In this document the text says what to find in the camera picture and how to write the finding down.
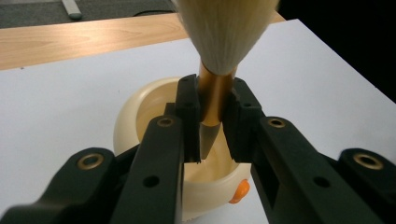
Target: orange dot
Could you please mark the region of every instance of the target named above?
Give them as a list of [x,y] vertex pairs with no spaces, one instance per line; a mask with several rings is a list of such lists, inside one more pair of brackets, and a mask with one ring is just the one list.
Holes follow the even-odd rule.
[[248,181],[246,179],[242,180],[235,191],[235,195],[229,201],[229,203],[239,203],[239,201],[241,201],[248,194],[249,190],[250,190],[250,185]]

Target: white brush bristles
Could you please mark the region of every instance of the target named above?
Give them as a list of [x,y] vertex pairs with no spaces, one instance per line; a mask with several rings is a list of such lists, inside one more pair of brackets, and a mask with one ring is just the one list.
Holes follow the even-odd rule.
[[229,74],[271,21],[278,0],[173,0],[204,66]]

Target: makeup brush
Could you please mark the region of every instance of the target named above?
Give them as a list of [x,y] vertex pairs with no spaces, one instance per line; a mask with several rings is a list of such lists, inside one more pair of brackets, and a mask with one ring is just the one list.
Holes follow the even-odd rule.
[[261,37],[278,0],[172,0],[200,57],[200,152],[218,135],[237,65]]

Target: white table surface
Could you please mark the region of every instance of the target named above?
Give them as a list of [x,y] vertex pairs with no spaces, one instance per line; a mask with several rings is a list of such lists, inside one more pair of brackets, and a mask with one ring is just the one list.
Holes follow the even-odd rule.
[[[162,77],[195,74],[189,39],[0,71],[0,214],[38,199],[87,147],[112,149],[123,103]],[[300,21],[271,24],[236,75],[267,116],[288,119],[322,154],[362,147],[396,163],[396,104]],[[267,223],[257,191],[191,223]]]

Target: hole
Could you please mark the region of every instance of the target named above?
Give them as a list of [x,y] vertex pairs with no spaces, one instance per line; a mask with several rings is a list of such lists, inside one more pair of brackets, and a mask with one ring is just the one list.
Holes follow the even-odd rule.
[[98,162],[99,159],[97,157],[89,157],[83,161],[84,165],[92,165]]
[[260,165],[252,165],[251,173],[257,178],[254,179],[254,184],[258,188],[263,189],[263,194],[267,197],[271,208],[274,208],[277,194],[279,192],[279,179],[276,176],[274,167],[272,167],[263,154],[260,156]]
[[184,103],[184,106],[185,106],[185,107],[193,107],[193,106],[194,106],[194,104],[193,104],[193,103],[190,103],[190,102],[188,102],[188,103]]
[[160,184],[160,178],[156,175],[151,175],[143,180],[143,185],[146,188],[154,188]]
[[317,176],[314,178],[314,182],[315,184],[317,184],[318,186],[322,187],[322,188],[329,188],[330,187],[330,182],[329,180],[327,180],[326,178]]
[[105,160],[105,157],[99,153],[91,153],[81,157],[78,160],[77,166],[81,170],[91,170],[96,168]]
[[268,123],[275,128],[284,128],[286,124],[280,119],[270,119]]
[[168,118],[159,119],[157,121],[157,124],[158,124],[158,126],[161,126],[161,127],[169,127],[169,126],[172,126],[173,120],[172,119],[168,119]]
[[353,155],[353,160],[368,169],[382,170],[384,168],[384,164],[379,159],[368,154],[357,153]]

